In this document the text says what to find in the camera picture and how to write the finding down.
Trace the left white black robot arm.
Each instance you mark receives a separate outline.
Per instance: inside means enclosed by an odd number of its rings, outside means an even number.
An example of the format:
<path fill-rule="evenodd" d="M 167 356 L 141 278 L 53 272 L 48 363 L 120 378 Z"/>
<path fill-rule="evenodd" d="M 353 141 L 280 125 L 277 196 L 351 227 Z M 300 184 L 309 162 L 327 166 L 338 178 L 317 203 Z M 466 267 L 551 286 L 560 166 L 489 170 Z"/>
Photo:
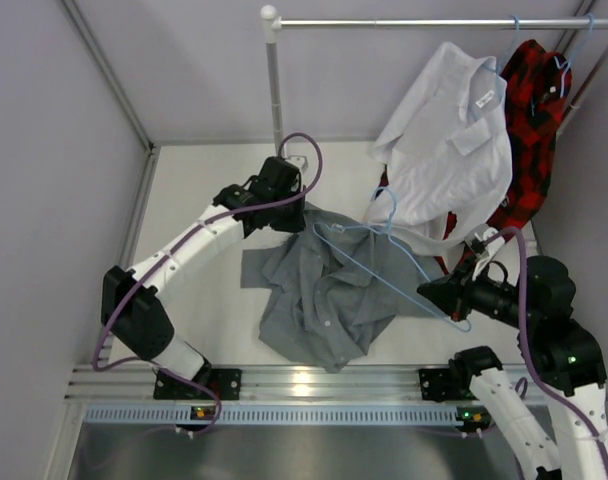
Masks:
<path fill-rule="evenodd" d="M 184 232 L 149 258 L 111 268 L 102 285 L 101 323 L 138 360 L 164 369 L 187 398 L 210 386 L 210 362 L 176 331 L 167 306 L 210 260 L 268 227 L 296 233 L 304 226 L 303 157 L 272 156 L 259 173 L 223 188 Z"/>

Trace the grey button-up shirt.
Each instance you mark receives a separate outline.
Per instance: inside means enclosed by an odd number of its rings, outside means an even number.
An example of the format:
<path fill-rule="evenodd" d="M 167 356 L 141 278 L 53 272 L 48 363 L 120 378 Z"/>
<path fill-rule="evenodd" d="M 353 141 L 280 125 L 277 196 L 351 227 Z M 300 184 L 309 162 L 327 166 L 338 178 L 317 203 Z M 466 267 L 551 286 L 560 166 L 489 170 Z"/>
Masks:
<path fill-rule="evenodd" d="M 356 221 L 314 206 L 305 209 L 304 220 L 304 230 L 281 245 L 242 254 L 241 287 L 270 292 L 259 324 L 265 345 L 291 362 L 336 373 L 367 355 L 395 317 L 428 317 L 414 313 L 411 305 L 334 253 L 312 231 L 314 221 L 348 225 Z M 362 238 L 357 234 L 342 243 L 349 253 L 355 247 L 371 253 Z M 436 260 L 413 255 L 433 280 L 442 276 Z M 398 282 L 417 293 L 409 274 Z"/>

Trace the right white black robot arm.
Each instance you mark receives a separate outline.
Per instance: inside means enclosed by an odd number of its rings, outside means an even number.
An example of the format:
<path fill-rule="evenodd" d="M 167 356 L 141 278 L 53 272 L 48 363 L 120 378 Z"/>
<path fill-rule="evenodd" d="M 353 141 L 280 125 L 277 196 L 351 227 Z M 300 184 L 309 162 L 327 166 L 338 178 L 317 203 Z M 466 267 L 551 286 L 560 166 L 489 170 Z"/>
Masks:
<path fill-rule="evenodd" d="M 526 380 L 512 383 L 488 346 L 455 353 L 445 368 L 421 370 L 423 399 L 479 401 L 483 418 L 461 411 L 461 432 L 498 428 L 525 479 L 608 479 L 606 369 L 597 340 L 573 317 L 576 287 L 567 268 L 548 256 L 528 258 L 518 278 L 524 291 L 473 269 L 468 259 L 417 291 L 455 321 L 477 312 L 517 329 L 554 434 L 547 435 L 523 402 Z"/>

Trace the light blue wire hanger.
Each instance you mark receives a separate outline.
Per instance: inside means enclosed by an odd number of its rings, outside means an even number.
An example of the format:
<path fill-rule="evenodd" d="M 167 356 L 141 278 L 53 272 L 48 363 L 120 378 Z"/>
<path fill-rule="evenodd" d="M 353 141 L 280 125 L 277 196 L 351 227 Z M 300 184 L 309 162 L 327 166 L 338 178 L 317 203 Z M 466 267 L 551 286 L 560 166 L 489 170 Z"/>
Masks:
<path fill-rule="evenodd" d="M 319 220 L 313 222 L 313 234 L 334 253 L 370 275 L 382 286 L 398 295 L 405 303 L 411 305 L 414 313 L 442 321 L 457 332 L 469 333 L 472 330 L 469 320 L 458 324 L 428 300 L 421 300 L 417 293 L 411 293 L 404 284 L 399 284 L 398 280 L 404 279 L 405 274 L 409 274 L 411 277 L 411 287 L 419 286 L 421 280 L 433 280 L 433 277 L 413 253 L 393 237 L 392 222 L 398 210 L 398 198 L 390 186 L 385 186 L 377 187 L 372 199 L 377 199 L 383 193 L 386 193 L 392 202 L 391 209 L 385 215 L 383 225 L 365 223 L 348 225 Z M 352 239 L 357 234 L 363 235 L 362 241 L 370 247 L 371 253 L 362 253 L 358 247 L 349 253 L 345 248 L 342 243 L 344 238 Z"/>

